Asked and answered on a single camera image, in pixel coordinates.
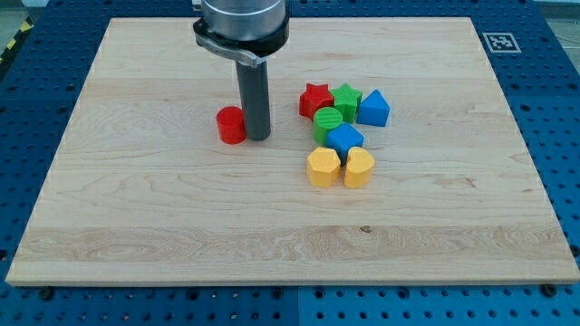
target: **green cylinder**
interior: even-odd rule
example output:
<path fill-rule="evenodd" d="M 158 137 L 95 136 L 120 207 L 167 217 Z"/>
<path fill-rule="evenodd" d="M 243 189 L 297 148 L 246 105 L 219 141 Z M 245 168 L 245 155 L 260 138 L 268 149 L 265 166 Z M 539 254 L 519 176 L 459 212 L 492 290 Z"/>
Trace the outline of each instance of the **green cylinder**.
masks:
<path fill-rule="evenodd" d="M 326 135 L 343 123 L 343 114 L 335 108 L 321 108 L 314 114 L 312 136 L 317 143 L 326 146 Z"/>

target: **wooden board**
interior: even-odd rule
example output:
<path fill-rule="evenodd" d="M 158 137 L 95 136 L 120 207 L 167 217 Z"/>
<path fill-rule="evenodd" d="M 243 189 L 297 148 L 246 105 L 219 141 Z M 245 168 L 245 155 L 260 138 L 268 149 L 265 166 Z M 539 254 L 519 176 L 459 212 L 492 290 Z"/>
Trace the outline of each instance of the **wooden board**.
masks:
<path fill-rule="evenodd" d="M 12 285 L 572 283 L 579 273 L 467 18 L 295 19 L 273 136 L 220 142 L 233 63 L 191 19 L 113 19 Z M 306 82 L 382 90 L 364 188 L 311 187 Z"/>

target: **blue pentagonal block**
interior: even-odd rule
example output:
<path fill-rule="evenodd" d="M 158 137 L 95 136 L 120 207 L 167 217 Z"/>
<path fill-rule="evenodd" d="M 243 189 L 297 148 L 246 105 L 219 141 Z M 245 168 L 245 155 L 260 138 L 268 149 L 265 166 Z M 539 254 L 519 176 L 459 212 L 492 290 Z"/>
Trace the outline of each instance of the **blue pentagonal block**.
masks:
<path fill-rule="evenodd" d="M 361 102 L 356 123 L 384 127 L 387 125 L 389 112 L 391 112 L 391 107 L 387 100 L 380 91 L 374 90 Z"/>
<path fill-rule="evenodd" d="M 341 159 L 341 165 L 346 164 L 348 150 L 352 147 L 362 147 L 364 136 L 348 123 L 343 123 L 326 136 L 326 147 L 336 150 Z"/>

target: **toy block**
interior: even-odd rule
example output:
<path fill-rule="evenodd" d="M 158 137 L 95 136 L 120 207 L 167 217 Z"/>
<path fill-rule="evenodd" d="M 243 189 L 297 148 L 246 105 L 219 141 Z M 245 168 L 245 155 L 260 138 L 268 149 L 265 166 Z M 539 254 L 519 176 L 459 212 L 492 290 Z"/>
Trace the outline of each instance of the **toy block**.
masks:
<path fill-rule="evenodd" d="M 346 173 L 344 185 L 348 188 L 357 188 L 366 185 L 374 170 L 374 158 L 366 149 L 353 147 L 348 150 L 346 159 Z"/>
<path fill-rule="evenodd" d="M 315 187 L 332 186 L 341 171 L 341 160 L 334 149 L 316 148 L 306 162 L 306 175 Z"/>
<path fill-rule="evenodd" d="M 334 106 L 334 96 L 328 91 L 328 84 L 306 84 L 306 91 L 300 95 L 299 113 L 310 120 L 314 120 L 314 114 L 325 107 Z"/>
<path fill-rule="evenodd" d="M 326 147 L 336 150 L 342 165 L 346 164 L 348 150 L 362 147 L 364 136 L 348 123 L 343 123 L 326 136 Z"/>
<path fill-rule="evenodd" d="M 225 107 L 216 116 L 219 137 L 226 144 L 234 145 L 246 139 L 244 112 L 235 106 Z"/>
<path fill-rule="evenodd" d="M 343 115 L 335 108 L 321 108 L 314 114 L 312 135 L 314 140 L 326 146 L 326 135 L 343 123 Z"/>
<path fill-rule="evenodd" d="M 384 127 L 387 125 L 390 111 L 391 107 L 381 92 L 374 90 L 361 102 L 356 123 Z"/>
<path fill-rule="evenodd" d="M 337 89 L 330 90 L 330 93 L 334 96 L 334 108 L 343 114 L 343 121 L 353 123 L 363 93 L 353 89 L 347 83 Z"/>

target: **yellow and black tape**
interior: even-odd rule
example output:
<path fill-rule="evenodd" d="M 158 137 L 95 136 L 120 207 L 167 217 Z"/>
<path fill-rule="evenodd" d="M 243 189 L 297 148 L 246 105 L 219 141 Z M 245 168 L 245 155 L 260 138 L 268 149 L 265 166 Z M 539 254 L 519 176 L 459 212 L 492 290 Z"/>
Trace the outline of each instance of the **yellow and black tape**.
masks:
<path fill-rule="evenodd" d="M 0 54 L 0 81 L 4 78 L 6 73 L 8 72 L 8 68 L 12 65 L 16 54 L 22 48 L 24 41 L 30 34 L 34 27 L 33 20 L 28 17 L 24 20 L 16 35 L 8 42 L 2 54 Z"/>

